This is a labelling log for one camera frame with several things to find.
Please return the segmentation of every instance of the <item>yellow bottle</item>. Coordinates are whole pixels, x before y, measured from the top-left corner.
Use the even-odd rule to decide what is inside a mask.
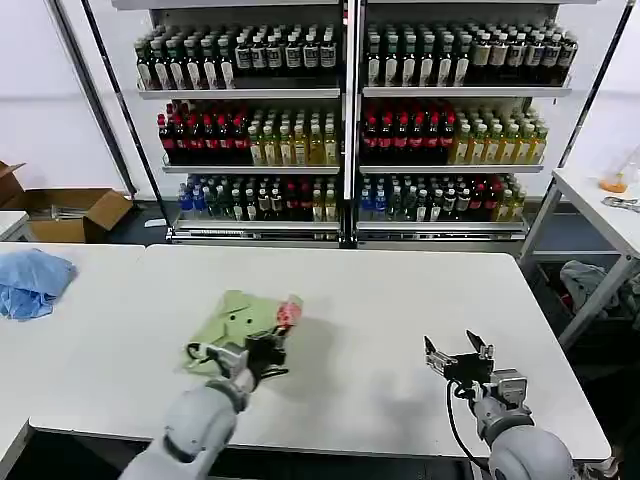
[[[309,163],[309,143],[307,142],[307,136],[304,133],[304,128],[301,124],[296,124],[294,127],[295,140],[295,159],[296,165],[304,166]]]
[[[511,159],[514,165],[525,165],[529,158],[529,150],[531,149],[531,142],[533,140],[533,132],[536,127],[531,123],[525,123],[522,126],[522,135],[516,141],[516,147],[513,150]]]
[[[547,127],[538,127],[538,135],[529,149],[529,158],[527,159],[529,165],[538,165],[542,161],[544,149],[547,147],[548,133],[549,129]]]
[[[469,132],[471,127],[467,123],[460,126],[460,131],[453,139],[453,145],[449,149],[449,165],[464,165],[467,150],[469,149]]]
[[[309,163],[311,165],[323,165],[325,163],[324,145],[322,142],[322,133],[320,125],[313,123],[311,125],[311,140],[309,141]]]
[[[484,140],[486,136],[487,126],[484,123],[479,123],[473,140],[469,138],[469,149],[466,157],[468,164],[480,165],[480,163],[482,163],[482,153],[485,148]]]
[[[327,123],[324,127],[324,154],[327,165],[338,165],[336,134],[333,123]]]
[[[502,139],[502,125],[496,123],[493,125],[491,135],[487,135],[484,141],[485,148],[482,153],[482,163],[485,165],[496,164],[496,153],[498,153],[498,147],[500,146],[500,140]]]
[[[516,146],[516,140],[518,139],[518,130],[520,128],[515,123],[510,123],[507,127],[507,134],[502,137],[502,141],[498,146],[498,151],[496,152],[496,163],[501,165],[510,165],[511,156],[513,154],[513,150]]]

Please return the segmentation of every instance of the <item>cardboard box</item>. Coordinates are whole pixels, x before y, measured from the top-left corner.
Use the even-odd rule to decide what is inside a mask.
[[[87,210],[77,219],[32,219],[29,226],[41,242],[101,243],[133,203],[110,188],[23,190],[13,172],[22,167],[0,162],[0,210],[35,210],[51,205]]]

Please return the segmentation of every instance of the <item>display shelf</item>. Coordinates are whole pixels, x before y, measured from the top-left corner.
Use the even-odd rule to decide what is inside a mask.
[[[566,97],[568,87],[538,85],[515,87],[364,87],[366,98],[390,97]]]
[[[487,174],[487,173],[537,173],[542,165],[360,165],[360,173],[433,173],[433,174]]]
[[[194,173],[217,175],[337,175],[339,166],[309,166],[309,167],[260,167],[255,165],[164,165],[165,173]]]
[[[111,0],[117,10],[337,5],[339,0]]]

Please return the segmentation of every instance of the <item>blue cloth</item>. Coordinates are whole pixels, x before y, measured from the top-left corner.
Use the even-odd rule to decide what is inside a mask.
[[[36,248],[0,255],[0,315],[18,321],[48,315],[74,274],[70,261]]]

